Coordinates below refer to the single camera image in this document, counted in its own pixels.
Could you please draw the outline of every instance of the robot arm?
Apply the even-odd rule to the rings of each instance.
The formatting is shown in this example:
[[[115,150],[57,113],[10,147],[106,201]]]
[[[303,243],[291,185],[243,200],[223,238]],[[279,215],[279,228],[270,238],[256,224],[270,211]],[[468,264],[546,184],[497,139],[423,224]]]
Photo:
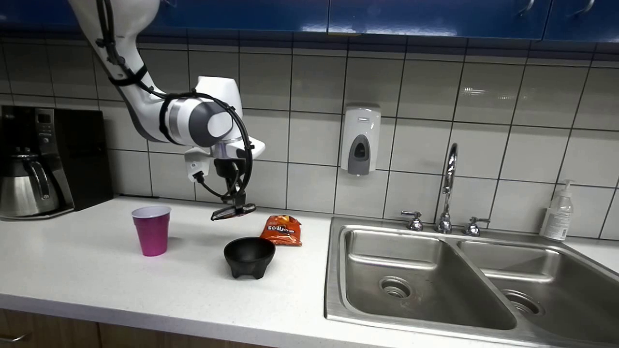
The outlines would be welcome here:
[[[251,212],[255,206],[245,204],[245,186],[253,158],[265,145],[247,135],[234,80],[201,76],[195,89],[183,94],[166,94],[155,86],[138,53],[136,38],[155,18],[159,2],[69,0],[140,135],[154,142],[194,147],[185,155],[190,180],[198,181],[224,202],[232,202],[232,207],[216,212],[212,220]],[[225,194],[204,184],[211,158],[215,158],[217,174],[226,180]]]

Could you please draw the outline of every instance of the hand sanitizer bottle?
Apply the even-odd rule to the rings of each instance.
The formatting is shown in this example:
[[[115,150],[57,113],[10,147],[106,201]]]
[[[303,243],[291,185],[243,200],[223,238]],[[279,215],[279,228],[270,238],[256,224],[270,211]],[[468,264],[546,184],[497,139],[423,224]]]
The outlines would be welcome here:
[[[572,221],[574,207],[572,206],[572,192],[569,186],[574,180],[565,180],[565,187],[556,193],[555,198],[546,209],[540,235],[542,237],[562,241],[568,235],[569,223]]]

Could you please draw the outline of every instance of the sink drain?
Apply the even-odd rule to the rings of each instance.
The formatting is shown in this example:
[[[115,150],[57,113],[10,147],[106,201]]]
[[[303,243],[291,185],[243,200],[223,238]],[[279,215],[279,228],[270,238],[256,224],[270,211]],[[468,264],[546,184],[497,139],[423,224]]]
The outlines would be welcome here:
[[[517,310],[524,314],[542,315],[546,313],[541,304],[527,294],[511,289],[503,289],[501,292]]]
[[[407,298],[411,293],[409,283],[398,277],[382,278],[378,285],[384,293],[395,298]]]

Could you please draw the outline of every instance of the tile backsplash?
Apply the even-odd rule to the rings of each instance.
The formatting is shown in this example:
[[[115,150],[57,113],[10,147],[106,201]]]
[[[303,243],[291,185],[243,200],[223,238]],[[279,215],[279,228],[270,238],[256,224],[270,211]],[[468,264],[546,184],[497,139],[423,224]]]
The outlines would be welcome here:
[[[166,92],[187,91],[198,75],[237,81],[249,133],[267,145],[247,189],[259,206],[385,219],[418,210],[432,222],[457,142],[455,224],[475,215],[537,232],[569,178],[569,234],[619,240],[616,46],[290,33],[144,41],[144,62]],[[103,112],[116,192],[218,202],[187,180],[186,147],[138,135],[86,42],[5,37],[0,54],[0,103]],[[351,102],[383,113],[368,176],[338,169]],[[225,188],[214,174],[207,183]]]

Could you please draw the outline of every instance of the stainless steel carafe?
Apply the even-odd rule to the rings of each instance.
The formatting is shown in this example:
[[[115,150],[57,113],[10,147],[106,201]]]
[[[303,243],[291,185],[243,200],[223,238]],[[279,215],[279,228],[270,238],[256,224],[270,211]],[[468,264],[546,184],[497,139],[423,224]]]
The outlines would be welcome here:
[[[14,154],[2,164],[0,216],[29,216],[59,207],[58,192],[37,154]]]

